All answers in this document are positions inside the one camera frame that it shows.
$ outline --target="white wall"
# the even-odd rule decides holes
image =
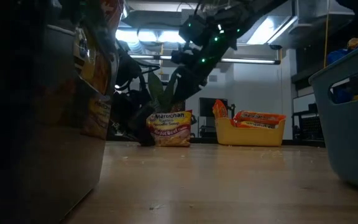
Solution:
[[[281,65],[234,64],[232,101],[236,112],[250,110],[286,115],[284,139],[292,139],[294,53],[294,50],[287,51]]]
[[[199,118],[199,98],[227,98],[226,97],[226,74],[221,73],[219,69],[214,69],[210,75],[216,75],[217,82],[208,82],[208,84],[198,93],[186,100],[186,110],[193,110],[193,115],[198,119],[198,123],[191,126],[191,132],[198,136],[198,126],[205,125],[205,118]]]

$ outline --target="orange noodle package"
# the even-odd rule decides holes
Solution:
[[[281,120],[284,120],[286,118],[285,115],[280,114],[271,114],[271,113],[259,113],[259,112],[253,112],[253,111],[240,111],[238,112],[234,120],[236,122],[241,121],[251,121],[261,124],[279,124]]]
[[[147,118],[147,126],[156,146],[190,146],[192,111],[156,113]]]
[[[273,129],[275,128],[274,124],[262,124],[252,121],[241,121],[236,123],[237,128],[263,128],[263,129]]]
[[[212,107],[212,112],[216,118],[227,118],[227,109],[221,100],[216,100],[215,105]]]

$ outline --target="orange bag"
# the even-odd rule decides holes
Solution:
[[[253,121],[261,124],[279,124],[279,122],[285,118],[285,115],[280,114],[240,111],[235,115],[234,120],[236,122]]]
[[[264,129],[274,129],[274,124],[262,124],[252,121],[241,121],[236,123],[237,128],[264,128]]]
[[[215,105],[212,107],[212,112],[216,118],[227,118],[227,109],[221,100],[216,100]]]

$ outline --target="maruchan ramen package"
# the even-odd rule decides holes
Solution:
[[[191,111],[152,114],[147,126],[156,146],[190,146]]]
[[[236,123],[237,128],[263,128],[263,129],[273,129],[275,128],[274,124],[262,124],[252,121],[241,121]]]
[[[221,100],[216,100],[215,105],[212,107],[212,112],[216,118],[227,118],[227,109]]]
[[[89,100],[88,116],[83,124],[82,134],[106,139],[111,106],[96,98]]]
[[[279,122],[283,119],[285,119],[285,115],[280,114],[270,114],[270,113],[259,113],[259,112],[253,112],[253,111],[240,111],[238,112],[234,120],[236,122],[241,121],[252,121],[256,123],[261,124],[279,124]]]

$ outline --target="yellow cable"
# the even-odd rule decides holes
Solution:
[[[164,52],[164,48],[163,48],[163,45],[161,45],[161,55],[163,54],[163,52]],[[162,74],[164,74],[164,73],[162,72],[162,60],[160,60],[160,75],[162,75]]]

